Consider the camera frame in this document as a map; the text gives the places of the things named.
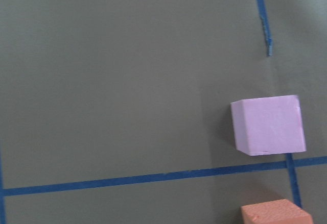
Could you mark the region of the orange foam cube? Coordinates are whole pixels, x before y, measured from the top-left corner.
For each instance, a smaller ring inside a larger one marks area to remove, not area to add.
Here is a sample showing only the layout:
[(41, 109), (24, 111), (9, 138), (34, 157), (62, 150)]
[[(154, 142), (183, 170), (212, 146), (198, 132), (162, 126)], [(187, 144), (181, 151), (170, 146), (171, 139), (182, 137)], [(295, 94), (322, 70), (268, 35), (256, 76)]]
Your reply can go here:
[(241, 207), (244, 223), (314, 223), (311, 214), (287, 199)]

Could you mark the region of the brown paper table cover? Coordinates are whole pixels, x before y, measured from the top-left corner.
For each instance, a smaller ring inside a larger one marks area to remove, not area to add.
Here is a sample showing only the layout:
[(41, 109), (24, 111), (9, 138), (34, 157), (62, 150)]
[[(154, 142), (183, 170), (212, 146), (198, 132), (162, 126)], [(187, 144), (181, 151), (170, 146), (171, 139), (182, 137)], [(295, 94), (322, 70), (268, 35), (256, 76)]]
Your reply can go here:
[(326, 155), (326, 0), (1, 0), (1, 191), (278, 162), (230, 103), (295, 94)]

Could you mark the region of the pink foam cube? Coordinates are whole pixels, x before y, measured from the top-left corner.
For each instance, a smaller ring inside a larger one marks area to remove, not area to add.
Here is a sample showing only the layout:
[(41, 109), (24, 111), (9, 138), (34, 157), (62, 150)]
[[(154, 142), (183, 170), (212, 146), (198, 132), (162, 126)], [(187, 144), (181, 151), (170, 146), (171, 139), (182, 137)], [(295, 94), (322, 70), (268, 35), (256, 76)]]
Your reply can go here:
[(237, 150), (249, 156), (307, 150), (298, 95), (242, 99), (230, 107)]

